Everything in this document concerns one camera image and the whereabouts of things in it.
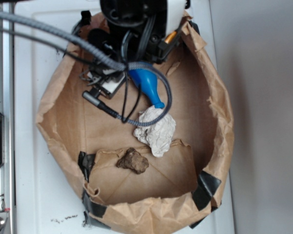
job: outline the cable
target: cable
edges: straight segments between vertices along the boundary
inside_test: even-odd
[[[109,66],[110,68],[112,68],[114,70],[124,71],[126,68],[128,70],[144,69],[144,70],[148,70],[148,71],[155,73],[158,76],[158,78],[164,83],[166,90],[167,90],[168,103],[167,103],[166,108],[164,109],[162,114],[160,114],[156,119],[154,119],[150,122],[141,123],[138,121],[128,120],[128,123],[136,125],[136,126],[150,126],[150,125],[153,125],[153,124],[157,123],[158,121],[160,121],[169,112],[169,110],[171,108],[171,104],[172,104],[171,89],[170,89],[170,86],[169,86],[169,83],[168,83],[166,77],[160,71],[158,71],[156,68],[149,66],[147,64],[140,63],[140,62],[129,62],[128,65],[126,66],[125,64],[123,64],[121,62],[117,62],[117,61],[112,60],[111,58],[106,56],[102,51],[100,51],[98,48],[91,45],[87,41],[84,41],[83,39],[81,39],[77,36],[71,35],[65,31],[60,30],[58,28],[55,28],[51,25],[48,25],[48,24],[30,19],[30,18],[26,18],[26,17],[22,17],[22,16],[18,16],[18,15],[14,15],[14,14],[0,11],[0,19],[8,20],[10,22],[20,23],[20,24],[30,26],[30,27],[33,27],[36,29],[40,29],[44,32],[47,32],[47,33],[53,34],[55,36],[58,36],[60,38],[66,39],[74,44],[79,45],[82,49],[90,52],[97,59],[99,59],[102,63],[104,63],[105,65]],[[117,118],[122,119],[122,116],[117,114]]]
[[[128,30],[127,33],[125,34],[125,36],[122,39],[121,47],[120,47],[121,59],[127,65],[127,67],[128,67],[128,46],[129,46],[129,42],[130,42],[131,38],[133,37],[133,35],[134,34],[130,30]],[[124,95],[124,101],[123,101],[123,106],[122,106],[122,114],[121,114],[122,115],[122,118],[121,118],[121,122],[122,123],[128,122],[130,116],[136,110],[137,105],[138,105],[139,100],[140,100],[140,97],[141,97],[141,92],[142,92],[141,91],[141,87],[139,86],[139,94],[137,96],[137,101],[136,101],[133,109],[129,113],[129,115],[127,117],[124,117],[124,115],[125,115],[125,109],[126,109],[126,105],[127,105],[127,98],[128,98],[128,86],[129,86],[128,69],[126,69],[124,71],[124,73],[125,73],[126,86],[125,86],[125,95]]]
[[[131,69],[145,69],[150,72],[153,72],[163,82],[163,84],[165,85],[166,91],[167,91],[168,102],[167,102],[166,108],[157,118],[155,118],[154,120],[149,121],[149,122],[139,122],[139,121],[134,121],[131,119],[128,120],[128,123],[130,123],[132,125],[140,126],[140,127],[148,127],[148,126],[151,126],[151,125],[157,123],[158,121],[160,121],[169,112],[169,110],[172,106],[171,88],[170,88],[170,85],[168,83],[167,78],[156,68],[149,66],[148,64],[142,63],[142,62],[131,62],[129,64],[131,66]],[[118,113],[116,113],[116,118],[122,119],[123,117],[121,115],[119,115]]]
[[[80,58],[78,56],[75,56],[74,54],[72,54],[70,52],[67,52],[66,49],[63,49],[63,48],[61,48],[61,47],[59,47],[59,46],[57,46],[57,45],[55,45],[55,44],[53,44],[51,42],[48,42],[46,40],[42,40],[42,39],[39,39],[39,38],[30,36],[30,35],[26,35],[26,34],[23,34],[23,33],[15,32],[13,30],[5,29],[5,28],[2,28],[2,27],[0,27],[0,32],[9,33],[9,34],[11,34],[13,36],[18,36],[18,37],[21,37],[21,38],[26,38],[26,39],[29,39],[29,40],[33,40],[33,41],[39,42],[41,44],[48,45],[50,47],[53,47],[53,48],[55,48],[55,49],[57,49],[57,50],[65,53],[65,54],[67,54],[68,56],[72,57],[76,61],[82,62],[82,63],[87,64],[87,65],[93,64],[91,61],[82,59],[82,58]]]
[[[152,15],[147,19],[146,25],[144,27],[138,48],[137,48],[137,54],[136,54],[136,60],[140,60],[146,50],[147,42],[151,37],[152,29],[154,27],[156,20],[156,15]]]
[[[20,24],[23,24],[26,26],[30,26],[32,28],[40,29],[44,32],[47,32],[47,33],[53,34],[55,36],[58,36],[60,38],[66,39],[74,44],[79,45],[82,49],[90,52],[92,55],[94,55],[97,59],[99,59],[105,65],[107,65],[117,71],[125,70],[125,65],[123,63],[112,60],[111,58],[106,56],[102,51],[100,51],[98,48],[93,46],[92,44],[81,39],[80,37],[77,37],[75,35],[71,35],[70,33],[67,33],[61,29],[58,29],[58,28],[53,27],[51,25],[48,25],[46,23],[36,21],[31,18],[26,18],[23,16],[10,14],[10,13],[4,12],[4,11],[0,11],[0,19],[8,20],[13,23],[20,23]]]

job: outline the gray wall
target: gray wall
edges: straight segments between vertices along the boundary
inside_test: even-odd
[[[293,0],[210,0],[237,234],[293,234]]]

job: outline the gray braided cable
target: gray braided cable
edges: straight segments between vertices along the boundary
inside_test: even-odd
[[[0,19],[8,20],[13,23],[19,23],[19,24],[23,24],[23,25],[26,25],[26,26],[29,26],[32,28],[36,28],[36,29],[42,30],[44,32],[50,33],[52,35],[58,36],[60,38],[63,38],[65,40],[68,40],[72,43],[75,43],[75,44],[79,45],[82,49],[90,52],[93,56],[98,58],[105,65],[107,65],[117,71],[124,71],[126,68],[125,64],[123,64],[121,62],[116,62],[116,61],[110,59],[102,51],[100,51],[98,48],[96,48],[92,44],[88,43],[87,41],[85,41],[75,35],[69,34],[61,29],[53,27],[51,25],[36,21],[34,19],[10,14],[10,13],[3,12],[3,11],[0,11]],[[135,69],[144,69],[144,70],[149,70],[149,71],[155,73],[157,75],[157,77],[163,82],[163,84],[165,85],[166,90],[167,90],[167,95],[168,95],[167,106],[164,109],[164,111],[157,118],[155,118],[154,120],[152,120],[150,122],[139,122],[139,121],[134,121],[131,119],[128,120],[128,123],[130,123],[132,125],[147,127],[147,126],[151,126],[151,125],[157,123],[158,121],[160,121],[169,112],[171,105],[172,105],[171,89],[170,89],[170,85],[169,85],[166,77],[156,68],[149,66],[145,63],[141,63],[141,62],[130,62],[128,64],[128,70],[135,70]]]
[[[107,65],[117,71],[123,71],[125,69],[125,65],[123,63],[116,62],[116,61],[110,59],[102,51],[100,51],[98,48],[96,48],[92,44],[88,43],[87,41],[85,41],[75,35],[67,33],[61,29],[58,29],[58,28],[53,27],[51,25],[48,25],[46,23],[36,21],[34,19],[14,15],[14,14],[4,12],[4,11],[0,11],[0,19],[8,20],[13,23],[23,24],[23,25],[39,29],[39,30],[42,30],[42,31],[50,33],[50,34],[53,34],[55,36],[58,36],[60,38],[63,38],[65,40],[68,40],[72,43],[79,45],[82,49],[90,52],[92,55],[94,55],[96,58],[98,58],[102,63],[104,63],[105,65]]]

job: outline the crumpled paper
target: crumpled paper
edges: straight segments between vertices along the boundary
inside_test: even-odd
[[[142,114],[138,120],[140,122],[149,122],[157,118],[162,112],[162,109],[151,106],[145,112],[141,112]],[[149,127],[137,127],[133,135],[142,143],[149,145],[155,157],[162,157],[170,149],[175,130],[175,120],[170,114],[166,114],[156,124]]]

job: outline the brown paper bag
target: brown paper bag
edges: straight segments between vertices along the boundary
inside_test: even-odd
[[[101,15],[95,19],[106,27]],[[81,35],[91,27],[83,28]],[[182,40],[167,62],[156,65],[170,83],[170,114],[176,120],[175,141],[163,158],[151,156],[149,148],[133,136],[134,126],[122,124],[82,98],[82,92],[90,89],[78,78],[85,69],[82,64],[65,56],[53,74],[41,99],[37,126],[83,199],[92,223],[128,234],[170,234],[187,225],[194,227],[221,204],[234,142],[230,100],[204,49],[206,43],[188,22]],[[72,44],[67,50],[88,56]],[[158,84],[162,101],[167,100],[165,92]],[[137,96],[133,84],[129,94],[133,98],[128,106],[133,106]],[[123,97],[124,87],[104,102],[121,111]],[[149,106],[143,97],[132,119]],[[113,166],[130,147],[148,158],[151,166],[144,175]],[[89,182],[78,166],[80,151],[96,154]]]

